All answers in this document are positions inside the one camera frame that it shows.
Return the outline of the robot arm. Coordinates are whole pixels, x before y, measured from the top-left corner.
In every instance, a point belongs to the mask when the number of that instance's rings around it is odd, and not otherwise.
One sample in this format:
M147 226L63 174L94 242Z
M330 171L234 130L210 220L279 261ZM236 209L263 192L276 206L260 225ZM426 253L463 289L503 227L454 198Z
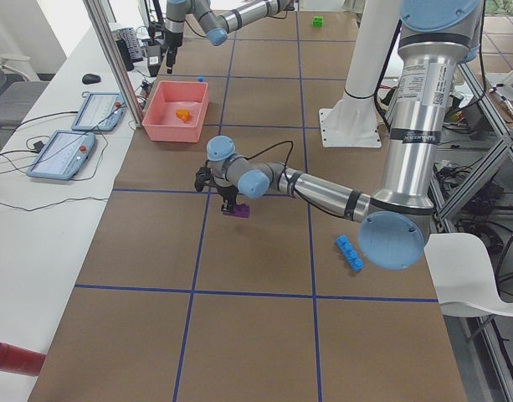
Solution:
M236 198L262 197L270 190L300 198L332 216L357 222L362 253L375 265L401 270L414 265L428 243L433 203L428 198L451 81L458 64L479 50L484 5L480 1L403 1L398 6L403 71L395 116L389 127L387 159L380 188L366 194L285 162L253 163L233 140L207 144L207 161L195 189L213 188L222 211L237 215Z
M250 23L294 9L292 1L282 0L250 1L220 15L211 9L209 1L168 1L164 13L158 1L153 5L157 20L149 22L147 31L150 38L145 46L153 77L157 76L161 62L166 63L167 72L171 74L177 50L182 47L186 16L189 14L200 25L204 37L212 45L219 46L226 41L228 34Z

